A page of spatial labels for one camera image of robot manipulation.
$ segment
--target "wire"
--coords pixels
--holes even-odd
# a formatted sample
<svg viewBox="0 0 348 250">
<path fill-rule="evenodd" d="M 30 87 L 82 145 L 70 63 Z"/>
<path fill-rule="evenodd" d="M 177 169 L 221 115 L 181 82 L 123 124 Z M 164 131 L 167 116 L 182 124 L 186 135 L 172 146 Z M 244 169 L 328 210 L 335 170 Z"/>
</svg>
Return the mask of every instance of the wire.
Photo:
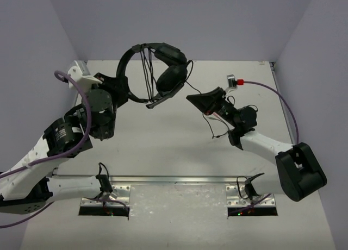
<svg viewBox="0 0 348 250">
<path fill-rule="evenodd" d="M 15 223 L 12 223 L 12 224 L 5 224 L 5 225 L 2 225 L 0 226 L 0 229 L 3 229 L 3 228 L 9 228 L 9 227 L 14 227 L 18 224 L 22 224 L 24 222 L 27 222 L 28 220 L 32 219 L 33 217 L 37 216 L 39 213 L 43 212 L 45 209 L 47 209 L 50 205 L 52 205 L 54 202 L 52 203 L 48 203 L 47 205 L 45 205 L 43 208 L 41 208 L 40 210 L 36 211 L 35 213 L 31 214 L 30 216 L 28 216 L 27 218 L 24 218 L 18 222 L 15 222 Z"/>
<path fill-rule="evenodd" d="M 63 152 L 61 154 L 57 154 L 57 155 L 54 155 L 54 156 L 50 156 L 50 157 L 46 157 L 46 158 L 43 158 L 43 159 L 37 159 L 37 160 L 34 160 L 33 162 L 29 163 L 28 165 L 29 166 L 35 166 L 37 164 L 41 164 L 41 163 L 44 163 L 44 162 L 47 162 L 47 161 L 50 161 L 50 160 L 55 160 L 55 159 L 59 159 L 59 158 L 65 158 L 65 157 L 68 157 L 70 156 L 71 154 L 75 153 L 76 151 L 79 150 L 79 148 L 81 148 L 85 141 L 89 138 L 89 133 L 90 133 L 90 130 L 91 130 L 91 124 L 92 124 L 92 116 L 91 116 L 91 107 L 90 107 L 90 104 L 88 102 L 88 99 L 84 93 L 84 91 L 80 88 L 80 86 L 69 76 L 67 75 L 66 73 L 64 72 L 61 72 L 61 71 L 55 71 L 54 72 L 54 76 L 59 79 L 59 80 L 62 80 L 60 76 L 64 77 L 65 79 L 67 79 L 77 90 L 77 92 L 80 94 L 81 98 L 82 98 L 82 101 L 85 105 L 85 108 L 86 108 L 86 115 L 87 115 L 87 125 L 86 125 L 86 130 L 85 130 L 85 133 L 82 137 L 82 139 L 76 144 L 76 146 L 74 146 L 73 148 L 69 149 L 68 151 L 66 152 Z M 8 177 L 12 174 L 15 174 L 15 173 L 18 173 L 18 172 L 21 172 L 23 170 L 26 170 L 27 167 L 19 167 L 15 170 L 12 170 L 12 171 L 9 171 L 9 172 L 6 172 L 6 173 L 2 173 L 0 175 L 0 179 L 1 178 L 5 178 L 5 177 Z"/>
<path fill-rule="evenodd" d="M 146 58 L 145 54 L 145 48 L 144 46 L 141 46 L 140 50 L 140 56 L 141 56 L 141 63 L 142 63 L 142 69 L 144 72 L 144 78 L 145 78 L 145 85 L 146 85 L 146 91 L 148 95 L 148 101 L 154 102 L 154 86 L 157 85 L 156 79 L 153 75 L 153 65 L 152 65 L 152 51 L 148 48 L 148 59 Z"/>
<path fill-rule="evenodd" d="M 208 123 L 208 125 L 209 125 L 210 132 L 212 133 L 212 139 L 214 139 L 214 138 L 217 138 L 217 139 L 218 139 L 218 138 L 220 138 L 220 137 L 222 137 L 222 136 L 225 136 L 225 135 L 228 133 L 228 131 L 226 131 L 225 133 L 223 133 L 223 134 L 221 134 L 221 135 L 215 136 L 215 134 L 214 134 L 214 132 L 213 132 L 212 125 L 211 125 L 210 122 L 207 120 L 207 118 L 205 117 L 204 113 L 202 113 L 202 116 L 203 116 L 203 119 L 205 119 L 205 121 L 206 121 L 206 122 Z M 223 124 L 225 124 L 225 125 L 227 126 L 228 130 L 229 130 L 228 125 L 227 125 L 224 121 L 222 121 L 222 120 L 220 120 L 220 119 L 216 119 L 216 120 L 218 120 L 218 121 L 222 122 Z"/>
<path fill-rule="evenodd" d="M 262 87 L 265 87 L 269 90 L 271 90 L 272 92 L 274 92 L 276 95 L 278 95 L 278 97 L 283 101 L 284 105 L 287 107 L 291 117 L 293 118 L 293 121 L 294 121 L 294 125 L 295 125 L 295 130 L 296 130 L 296 144 L 299 143 L 299 140 L 300 140 L 300 135 L 299 135 L 299 127 L 297 125 L 297 121 L 296 121 L 296 118 L 295 118 L 295 115 L 293 113 L 293 111 L 290 109 L 290 106 L 289 104 L 287 103 L 287 101 L 284 99 L 284 97 L 275 89 L 265 85 L 265 84 L 262 84 L 262 83 L 257 83 L 257 82 L 251 82 L 251 81 L 248 81 L 248 80 L 245 80 L 244 83 L 249 83 L 249 84 L 254 84 L 254 85 L 259 85 L 259 86 L 262 86 Z"/>
<path fill-rule="evenodd" d="M 118 201 L 118 200 L 114 200 L 114 199 L 110 199 L 110 198 L 106 198 L 106 199 L 100 199 L 100 198 L 88 198 L 89 200 L 93 200 L 93 201 L 97 201 L 97 202 L 109 202 L 109 203 L 117 203 L 117 204 L 120 204 L 120 205 L 123 205 L 124 206 L 124 209 L 127 211 L 128 213 L 128 220 L 129 220 L 129 209 L 127 207 L 126 204 L 124 204 L 124 202 L 122 201 Z"/>
<path fill-rule="evenodd" d="M 199 89 L 196 89 L 196 88 L 193 87 L 191 84 L 189 84 L 189 82 L 187 81 L 187 79 L 186 79 L 186 83 L 187 83 L 192 89 L 194 89 L 195 91 L 197 91 L 199 94 L 202 94 L 201 91 L 200 91 Z M 213 132 L 212 125 L 211 125 L 210 122 L 207 120 L 207 118 L 205 117 L 204 113 L 202 113 L 202 117 L 203 117 L 203 119 L 204 119 L 204 120 L 208 123 L 208 125 L 209 125 L 210 132 L 212 133 L 212 139 L 213 139 L 213 138 L 217 138 L 217 139 L 218 139 L 218 138 L 220 138 L 220 137 L 222 137 L 222 136 L 225 136 L 225 135 L 228 133 L 228 131 L 226 131 L 225 133 L 223 133 L 223 134 L 221 134 L 221 135 L 215 136 L 215 134 L 214 134 L 214 132 Z M 218 121 L 222 122 L 223 124 L 225 124 L 226 127 L 227 127 L 228 130 L 229 130 L 229 127 L 228 127 L 228 125 L 226 124 L 226 122 L 224 122 L 223 120 L 221 120 L 221 119 L 218 118 L 218 117 L 217 117 L 216 120 L 218 120 Z"/>
<path fill-rule="evenodd" d="M 254 105 L 254 104 L 248 105 L 248 107 L 255 107 L 256 108 L 256 112 L 259 111 L 259 108 L 256 105 Z"/>
<path fill-rule="evenodd" d="M 106 170 L 106 172 L 107 172 L 107 176 L 108 176 L 108 178 L 110 178 L 110 175 L 109 175 L 109 171 L 108 171 L 108 168 L 103 164 L 103 163 L 101 163 L 101 162 L 99 162 L 98 163 L 98 165 L 99 165 L 99 173 L 98 173 L 98 175 L 100 175 L 101 173 L 102 173 L 102 166 L 104 167 L 104 169 Z"/>
<path fill-rule="evenodd" d="M 251 203 L 251 204 L 248 205 L 247 207 L 237 209 L 237 210 L 232 211 L 232 212 L 230 212 L 230 213 L 228 213 L 228 214 L 229 214 L 229 215 L 232 215 L 232 214 L 235 214 L 235 213 L 240 213 L 240 212 L 243 212 L 243 211 L 245 211 L 245 210 L 251 209 L 251 208 L 253 208 L 255 205 L 261 203 L 263 200 L 265 200 L 266 198 L 268 198 L 269 196 L 271 196 L 271 194 L 266 195 L 264 198 L 260 199 L 259 201 L 256 201 L 256 202 L 254 202 L 254 203 Z"/>
<path fill-rule="evenodd" d="M 186 80 L 186 83 L 192 88 L 194 89 L 195 91 L 199 92 L 199 94 L 202 94 L 201 91 L 199 89 L 196 89 L 195 87 L 193 87 L 187 80 Z"/>
<path fill-rule="evenodd" d="M 222 122 L 222 123 L 227 127 L 227 129 L 229 130 L 229 126 L 227 125 L 227 123 L 226 123 L 225 121 L 223 121 L 223 120 L 218 116 L 217 113 L 214 112 L 213 114 L 214 114 L 214 116 L 216 117 L 216 120 Z"/>
<path fill-rule="evenodd" d="M 186 82 L 187 82 L 187 80 L 190 78 L 191 73 L 192 73 L 192 70 L 194 69 L 194 61 L 189 60 L 189 61 L 187 62 L 187 66 L 189 66 L 189 64 L 192 64 L 192 65 L 191 65 L 191 70 L 190 70 L 188 76 L 186 77 Z"/>
<path fill-rule="evenodd" d="M 248 180 L 249 182 L 251 182 L 251 181 L 253 181 L 254 179 L 256 179 L 256 178 L 258 178 L 259 176 L 262 176 L 262 175 L 264 175 L 264 174 L 265 174 L 265 173 L 258 173 L 258 174 L 256 174 L 256 175 L 250 177 L 250 178 L 247 178 L 247 177 L 245 177 L 245 176 L 238 176 L 238 177 L 237 177 L 238 194 L 239 194 L 239 196 L 240 196 L 241 199 L 248 199 L 248 197 L 244 198 L 244 197 L 241 195 L 238 179 L 239 179 L 239 178 L 245 178 L 246 180 Z"/>
<path fill-rule="evenodd" d="M 235 98 L 232 95 L 227 97 L 227 101 L 230 102 L 230 104 L 235 105 Z"/>
<path fill-rule="evenodd" d="M 241 199 L 248 199 L 248 197 L 243 197 L 242 195 L 241 195 L 241 192 L 240 192 L 240 187 L 239 187 L 239 181 L 238 181 L 238 179 L 239 178 L 245 178 L 245 180 L 248 180 L 248 178 L 247 177 L 245 177 L 245 176 L 238 176 L 237 177 L 237 188 L 238 188 L 238 194 L 239 194 L 239 196 L 240 196 L 240 198 Z"/>
</svg>

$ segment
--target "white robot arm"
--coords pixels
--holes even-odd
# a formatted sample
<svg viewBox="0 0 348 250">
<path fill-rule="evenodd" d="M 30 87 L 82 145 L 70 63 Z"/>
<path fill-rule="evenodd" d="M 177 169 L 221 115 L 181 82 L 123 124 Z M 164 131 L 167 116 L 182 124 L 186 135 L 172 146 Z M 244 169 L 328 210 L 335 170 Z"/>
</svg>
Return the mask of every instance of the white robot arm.
<svg viewBox="0 0 348 250">
<path fill-rule="evenodd" d="M 101 140 L 113 136 L 115 110 L 119 105 L 113 104 L 113 93 L 102 89 L 104 79 L 89 75 L 82 61 L 75 61 L 68 74 L 56 72 L 55 76 L 64 82 L 69 79 L 70 88 L 76 88 L 82 95 L 83 104 L 53 122 L 27 155 L 0 174 L 0 212 L 28 214 L 50 202 L 97 198 L 112 192 L 106 175 L 76 179 L 51 175 L 61 163 L 92 148 L 89 135 Z"/>
<path fill-rule="evenodd" d="M 227 79 L 228 90 L 244 83 L 232 76 Z M 294 201 L 300 201 L 326 185 L 326 176 L 307 144 L 282 143 L 254 129 L 257 111 L 253 106 L 235 108 L 226 99 L 226 91 L 219 87 L 208 93 L 188 95 L 187 100 L 205 115 L 215 113 L 234 127 L 228 131 L 232 146 L 252 152 L 277 167 L 278 176 L 261 174 L 247 178 L 244 190 L 251 201 L 269 193 L 283 193 Z"/>
</svg>

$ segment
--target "white table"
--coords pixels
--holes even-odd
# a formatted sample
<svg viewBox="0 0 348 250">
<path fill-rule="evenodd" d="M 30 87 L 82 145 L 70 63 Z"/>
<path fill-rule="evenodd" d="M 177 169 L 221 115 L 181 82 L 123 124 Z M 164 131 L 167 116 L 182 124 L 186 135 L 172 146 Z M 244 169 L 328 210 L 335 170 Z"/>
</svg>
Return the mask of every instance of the white table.
<svg viewBox="0 0 348 250">
<path fill-rule="evenodd" d="M 92 73 L 114 75 L 116 61 L 90 61 Z M 155 62 L 157 72 L 165 66 Z M 139 96 L 141 66 L 127 70 L 130 87 Z M 206 92 L 225 87 L 227 74 L 275 87 L 268 63 L 197 61 L 190 82 Z M 60 175 L 94 175 L 104 162 L 120 180 L 206 180 L 216 183 L 133 184 L 130 220 L 124 217 L 78 216 L 79 199 L 54 203 L 29 221 L 22 250 L 34 249 L 281 249 L 334 250 L 317 192 L 300 202 L 276 195 L 278 216 L 230 217 L 224 180 L 228 176 L 275 173 L 263 159 L 231 147 L 227 138 L 211 140 L 201 114 L 185 100 L 195 93 L 185 87 L 176 97 L 147 110 L 129 102 L 120 108 L 113 139 L 94 141 L 94 149 L 62 166 Z M 234 93 L 236 105 L 259 108 L 258 131 L 290 142 L 279 99 L 258 86 Z M 212 123 L 216 133 L 224 125 Z"/>
</svg>

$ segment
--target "red connector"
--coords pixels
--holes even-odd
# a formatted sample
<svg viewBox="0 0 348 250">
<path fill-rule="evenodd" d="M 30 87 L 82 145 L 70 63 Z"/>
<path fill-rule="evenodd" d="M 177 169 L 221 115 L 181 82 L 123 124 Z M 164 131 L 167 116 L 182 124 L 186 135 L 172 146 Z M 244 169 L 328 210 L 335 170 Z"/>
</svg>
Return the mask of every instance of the red connector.
<svg viewBox="0 0 348 250">
<path fill-rule="evenodd" d="M 244 85 L 244 80 L 243 79 L 237 80 L 237 85 Z"/>
</svg>

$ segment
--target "gray wall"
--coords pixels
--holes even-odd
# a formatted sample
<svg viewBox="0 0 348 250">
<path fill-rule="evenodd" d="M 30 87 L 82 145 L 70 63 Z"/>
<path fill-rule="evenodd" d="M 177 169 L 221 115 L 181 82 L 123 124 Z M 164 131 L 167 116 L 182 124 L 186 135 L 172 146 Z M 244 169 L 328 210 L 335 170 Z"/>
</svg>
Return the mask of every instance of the gray wall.
<svg viewBox="0 0 348 250">
<path fill-rule="evenodd" d="M 310 0 L 51 1 L 83 59 L 165 41 L 190 59 L 275 61 Z"/>
<path fill-rule="evenodd" d="M 49 0 L 0 0 L 0 171 L 30 150 L 69 107 L 73 93 L 57 81 L 76 59 Z M 0 224 L 23 216 L 0 215 Z M 26 224 L 0 230 L 0 248 L 19 249 Z"/>
<path fill-rule="evenodd" d="M 320 197 L 337 249 L 347 249 L 348 0 L 312 0 L 277 64 L 301 140 L 327 174 Z"/>
</svg>

